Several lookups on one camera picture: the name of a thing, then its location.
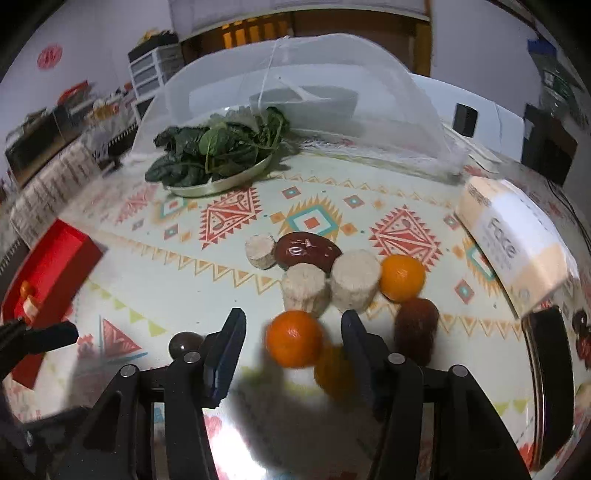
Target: red date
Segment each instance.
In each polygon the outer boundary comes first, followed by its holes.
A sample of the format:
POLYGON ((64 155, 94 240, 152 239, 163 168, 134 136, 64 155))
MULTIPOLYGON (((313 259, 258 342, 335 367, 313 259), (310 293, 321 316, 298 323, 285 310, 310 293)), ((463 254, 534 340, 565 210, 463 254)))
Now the red date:
POLYGON ((309 263, 330 274, 333 263, 342 251, 333 242, 308 232, 292 232, 282 236, 275 246, 277 264, 287 270, 298 263, 309 263))

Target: mandarin orange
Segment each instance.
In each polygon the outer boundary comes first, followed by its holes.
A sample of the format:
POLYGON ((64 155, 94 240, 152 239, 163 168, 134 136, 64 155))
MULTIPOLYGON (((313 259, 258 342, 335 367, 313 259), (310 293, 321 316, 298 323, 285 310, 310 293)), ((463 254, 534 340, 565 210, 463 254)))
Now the mandarin orange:
POLYGON ((283 312, 267 327, 265 345, 282 367, 311 367, 322 352, 322 328, 306 312, 283 312))
POLYGON ((390 300, 403 302, 416 297, 425 284, 425 267, 408 255, 390 255, 382 261, 379 289, 390 300))
POLYGON ((314 380, 335 400, 344 400, 353 391, 355 373, 342 345, 322 350, 314 366, 314 380))

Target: brown cylindrical snack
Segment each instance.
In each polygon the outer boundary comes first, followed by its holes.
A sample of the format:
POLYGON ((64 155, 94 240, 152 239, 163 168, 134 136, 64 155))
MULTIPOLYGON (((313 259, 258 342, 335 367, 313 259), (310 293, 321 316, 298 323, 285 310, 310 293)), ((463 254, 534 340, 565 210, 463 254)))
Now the brown cylindrical snack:
POLYGON ((394 351, 426 367, 433 354, 439 311, 427 299, 411 299, 400 305, 394 323, 394 351))
POLYGON ((275 260, 285 270, 299 263, 309 263, 330 274, 333 263, 342 253, 327 238, 308 232, 288 233, 275 246, 275 260))

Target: red wall decoration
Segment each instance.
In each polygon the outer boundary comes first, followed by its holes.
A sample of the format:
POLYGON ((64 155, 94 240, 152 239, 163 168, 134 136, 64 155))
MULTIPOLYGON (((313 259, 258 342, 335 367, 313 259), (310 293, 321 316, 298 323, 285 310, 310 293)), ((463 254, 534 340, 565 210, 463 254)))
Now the red wall decoration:
POLYGON ((52 69, 61 60, 63 48, 57 43, 45 47, 37 57, 37 67, 40 70, 52 69))

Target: cable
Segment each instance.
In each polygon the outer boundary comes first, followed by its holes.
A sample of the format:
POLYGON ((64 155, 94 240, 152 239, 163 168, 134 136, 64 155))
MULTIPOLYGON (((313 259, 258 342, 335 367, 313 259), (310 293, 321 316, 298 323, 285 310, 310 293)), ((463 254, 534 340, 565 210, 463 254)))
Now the cable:
POLYGON ((569 211, 569 213, 573 217, 577 227, 579 228, 579 232, 581 233, 581 236, 583 237, 583 240, 585 241, 585 244, 587 246, 587 251, 589 252, 589 255, 591 256, 591 237, 589 236, 589 233, 585 229, 584 225, 579 220, 579 217, 577 216, 576 212, 574 211, 573 205, 570 203, 569 199, 566 197, 564 192, 562 192, 562 190, 559 189, 558 186, 554 185, 548 179, 546 179, 546 183, 548 184, 548 189, 558 199, 558 201, 569 211))

